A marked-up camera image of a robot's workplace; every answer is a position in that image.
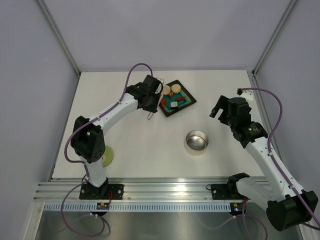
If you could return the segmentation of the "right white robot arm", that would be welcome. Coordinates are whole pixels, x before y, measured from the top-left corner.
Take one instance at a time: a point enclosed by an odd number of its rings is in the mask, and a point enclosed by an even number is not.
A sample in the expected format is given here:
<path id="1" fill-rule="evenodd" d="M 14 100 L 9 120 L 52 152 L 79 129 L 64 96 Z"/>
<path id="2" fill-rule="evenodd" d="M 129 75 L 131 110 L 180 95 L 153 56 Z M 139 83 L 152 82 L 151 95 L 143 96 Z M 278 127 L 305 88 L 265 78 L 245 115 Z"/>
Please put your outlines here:
<path id="1" fill-rule="evenodd" d="M 265 210 L 271 225 L 277 231 L 305 224 L 312 219 L 318 204 L 314 191 L 306 191 L 289 173 L 274 152 L 264 127 L 251 120 L 251 107 L 243 97 L 227 98 L 221 95 L 211 110 L 210 117 L 230 127 L 233 137 L 254 158 L 271 189 L 255 183 L 242 172 L 228 177 L 226 191 L 234 199 L 246 197 Z"/>

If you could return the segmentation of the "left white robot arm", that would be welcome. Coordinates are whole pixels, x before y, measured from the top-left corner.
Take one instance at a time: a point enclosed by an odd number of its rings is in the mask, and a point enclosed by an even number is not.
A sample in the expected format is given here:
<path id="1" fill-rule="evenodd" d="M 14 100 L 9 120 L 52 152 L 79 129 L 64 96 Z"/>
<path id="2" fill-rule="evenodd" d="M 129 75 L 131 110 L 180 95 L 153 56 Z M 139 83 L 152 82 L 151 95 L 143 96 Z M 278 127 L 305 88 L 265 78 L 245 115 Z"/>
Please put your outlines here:
<path id="1" fill-rule="evenodd" d="M 70 146 L 84 165 L 86 180 L 81 184 L 81 200 L 122 199 L 123 185 L 109 184 L 103 167 L 106 133 L 128 114 L 142 109 L 156 113 L 161 101 L 163 83 L 147 75 L 143 82 L 126 87 L 114 105 L 91 118 L 79 116 L 73 127 Z"/>

